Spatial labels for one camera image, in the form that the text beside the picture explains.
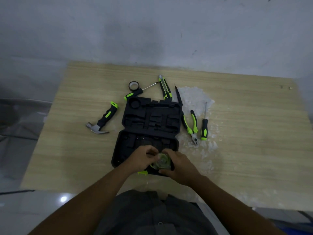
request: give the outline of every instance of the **gray shirt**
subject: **gray shirt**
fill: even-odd
[[[217,235],[195,205],[169,195],[158,198],[155,191],[126,191],[115,197],[94,235]]]

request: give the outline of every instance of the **floor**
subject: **floor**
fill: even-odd
[[[50,105],[0,101],[0,117],[6,112],[9,127],[0,127],[0,233],[2,235],[25,235],[49,214],[74,194],[33,191],[1,195],[2,192],[21,190],[20,183],[26,171],[38,136],[49,113]],[[199,204],[204,214],[213,223],[219,234],[228,234],[213,211],[205,204]],[[264,217],[284,220],[292,223],[309,222],[297,211],[254,208]]]

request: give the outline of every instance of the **white wall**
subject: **white wall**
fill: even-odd
[[[0,97],[52,101],[69,60],[308,77],[312,7],[313,0],[0,0]]]

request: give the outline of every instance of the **hammer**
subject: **hammer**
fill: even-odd
[[[118,109],[118,105],[114,102],[111,102],[111,108],[106,111],[106,113],[102,116],[101,119],[98,120],[97,124],[92,125],[91,123],[87,123],[86,127],[90,128],[90,130],[97,134],[109,133],[108,131],[100,131],[103,126],[113,117]]]

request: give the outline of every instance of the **hand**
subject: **hand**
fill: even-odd
[[[174,181],[185,186],[191,186],[194,180],[201,176],[196,167],[189,161],[185,154],[180,152],[174,152],[171,149],[164,149],[162,151],[170,156],[174,163],[175,169],[170,170],[159,170],[159,173],[172,178]]]
[[[158,157],[155,156],[158,153],[159,151],[152,145],[139,146],[124,163],[127,164],[130,173],[143,171],[151,163],[158,161]]]

